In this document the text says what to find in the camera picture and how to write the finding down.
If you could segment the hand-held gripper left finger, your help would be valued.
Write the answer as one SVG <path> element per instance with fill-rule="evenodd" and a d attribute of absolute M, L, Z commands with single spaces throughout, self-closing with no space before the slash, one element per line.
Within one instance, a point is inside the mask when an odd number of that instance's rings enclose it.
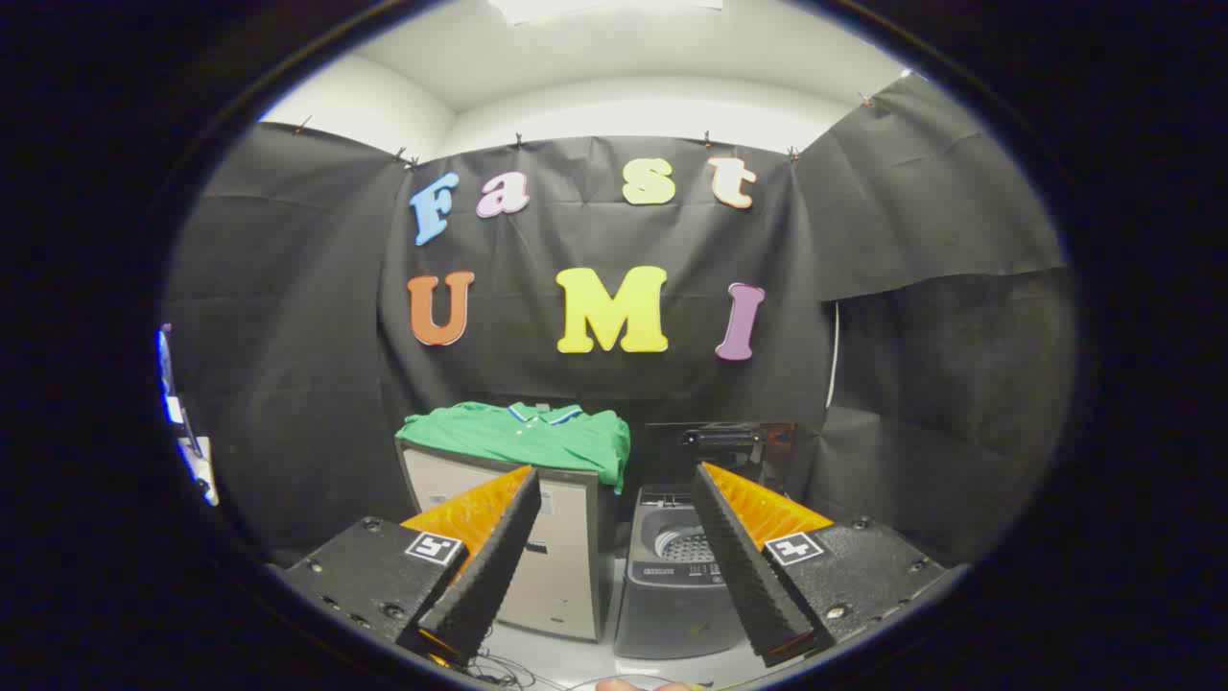
<path fill-rule="evenodd" d="M 406 520 L 361 517 L 282 578 L 356 630 L 460 669 L 503 606 L 540 507 L 538 473 L 519 466 Z"/>

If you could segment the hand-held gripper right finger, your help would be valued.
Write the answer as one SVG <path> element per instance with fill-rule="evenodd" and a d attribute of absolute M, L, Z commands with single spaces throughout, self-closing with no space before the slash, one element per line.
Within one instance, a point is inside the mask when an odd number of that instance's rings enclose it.
<path fill-rule="evenodd" d="M 766 666 L 857 639 L 947 584 L 944 565 L 878 522 L 834 520 L 709 463 L 690 493 Z"/>

